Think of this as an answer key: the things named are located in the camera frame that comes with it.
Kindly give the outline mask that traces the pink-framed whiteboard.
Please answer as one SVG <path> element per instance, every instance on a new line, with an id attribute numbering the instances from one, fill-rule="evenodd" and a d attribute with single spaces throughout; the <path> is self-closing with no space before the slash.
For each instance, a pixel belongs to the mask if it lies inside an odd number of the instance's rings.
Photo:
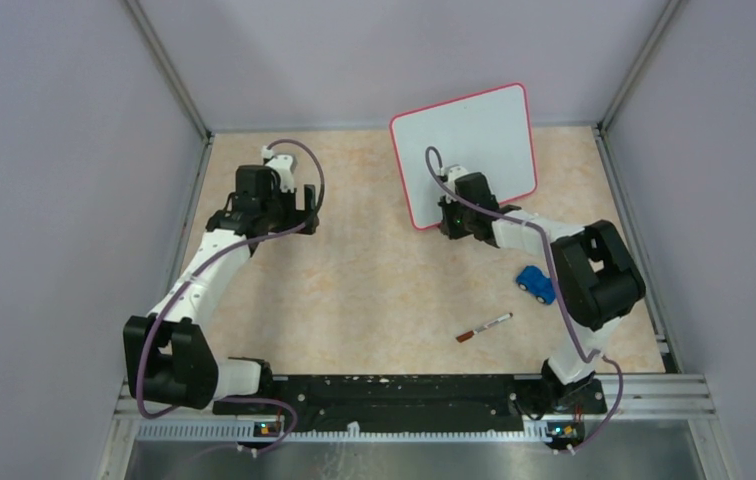
<path id="1" fill-rule="evenodd" d="M 483 173 L 500 204 L 533 194 L 538 187 L 527 91 L 521 83 L 490 88 L 395 115 L 389 122 L 397 165 L 416 230 L 441 220 L 441 189 L 426 166 L 460 165 Z"/>

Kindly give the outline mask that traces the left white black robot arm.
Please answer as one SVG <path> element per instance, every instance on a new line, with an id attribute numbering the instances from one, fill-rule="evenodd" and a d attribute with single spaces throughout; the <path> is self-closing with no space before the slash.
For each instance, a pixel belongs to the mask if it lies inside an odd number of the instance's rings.
<path id="1" fill-rule="evenodd" d="M 311 235 L 318 226 L 316 188 L 303 189 L 297 206 L 296 159 L 278 154 L 262 164 L 243 165 L 224 208 L 208 220 L 201 243 L 184 272 L 148 314 L 132 316 L 122 332 L 127 381 L 141 405 L 202 410 L 236 396 L 251 413 L 273 404 L 268 365 L 245 357 L 219 359 L 205 325 L 232 278 L 264 241 L 288 234 Z"/>

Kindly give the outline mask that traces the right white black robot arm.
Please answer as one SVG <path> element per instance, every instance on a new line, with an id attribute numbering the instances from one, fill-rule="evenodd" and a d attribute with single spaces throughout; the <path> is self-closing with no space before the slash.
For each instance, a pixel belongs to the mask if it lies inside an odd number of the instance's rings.
<path id="1" fill-rule="evenodd" d="M 613 332 L 646 294 L 624 240 L 607 220 L 572 225 L 500 206 L 480 172 L 452 166 L 438 178 L 443 235 L 451 240 L 472 236 L 545 261 L 567 338 L 543 364 L 540 397 L 548 409 L 568 411 L 592 380 Z"/>

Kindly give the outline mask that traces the white marker pen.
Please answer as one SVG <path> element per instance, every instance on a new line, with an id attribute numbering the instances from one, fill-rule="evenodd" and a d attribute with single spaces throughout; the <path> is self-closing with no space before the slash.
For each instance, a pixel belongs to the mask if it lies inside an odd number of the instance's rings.
<path id="1" fill-rule="evenodd" d="M 490 328 L 493 328 L 493 327 L 495 327 L 495 326 L 497 326 L 497 325 L 499 325 L 501 323 L 504 323 L 504 322 L 510 320 L 512 317 L 513 317 L 513 313 L 512 312 L 503 314 L 503 315 L 501 315 L 501 316 L 499 316 L 499 317 L 497 317 L 495 319 L 492 319 L 492 320 L 490 320 L 490 321 L 488 321 L 488 322 L 486 322 L 486 323 L 484 323 L 482 325 L 479 325 L 479 326 L 477 326 L 477 327 L 475 327 L 475 328 L 473 328 L 471 330 L 468 330 L 468 331 L 466 331 L 466 332 L 464 332 L 464 333 L 462 333 L 460 335 L 457 335 L 455 337 L 455 340 L 458 343 L 464 343 L 464 342 L 470 340 L 471 338 L 474 338 L 476 335 L 479 335 L 479 334 L 481 334 L 481 333 L 489 330 Z"/>

